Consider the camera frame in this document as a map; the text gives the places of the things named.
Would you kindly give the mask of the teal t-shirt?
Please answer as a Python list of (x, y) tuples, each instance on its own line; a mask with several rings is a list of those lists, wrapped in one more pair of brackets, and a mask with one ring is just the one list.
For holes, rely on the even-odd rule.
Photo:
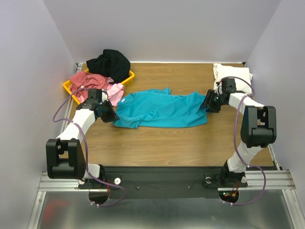
[(122, 98), (116, 113), (116, 127), (137, 129), (140, 126), (156, 128), (188, 128), (207, 123), (206, 110), (201, 108), (204, 95), (172, 95), (169, 88), (150, 89), (131, 93)]

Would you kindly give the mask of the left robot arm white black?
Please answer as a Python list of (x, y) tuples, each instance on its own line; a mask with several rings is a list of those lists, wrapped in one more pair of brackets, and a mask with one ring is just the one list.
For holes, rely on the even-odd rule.
[(88, 98), (76, 108), (72, 119), (55, 119), (69, 124), (55, 139), (46, 143), (47, 174), (50, 179), (77, 179), (101, 188), (106, 183), (102, 165), (90, 164), (89, 148), (85, 135), (89, 128), (101, 119), (104, 123), (119, 120), (105, 90), (90, 89)]

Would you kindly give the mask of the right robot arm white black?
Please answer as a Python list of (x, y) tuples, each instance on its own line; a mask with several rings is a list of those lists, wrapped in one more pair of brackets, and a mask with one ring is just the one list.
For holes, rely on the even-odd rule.
[(234, 122), (234, 154), (224, 163), (218, 181), (222, 187), (231, 184), (246, 186), (246, 169), (262, 149), (276, 140), (276, 108), (254, 101), (242, 92), (228, 91), (218, 94), (210, 89), (201, 108), (218, 113), (223, 105), (236, 108)]

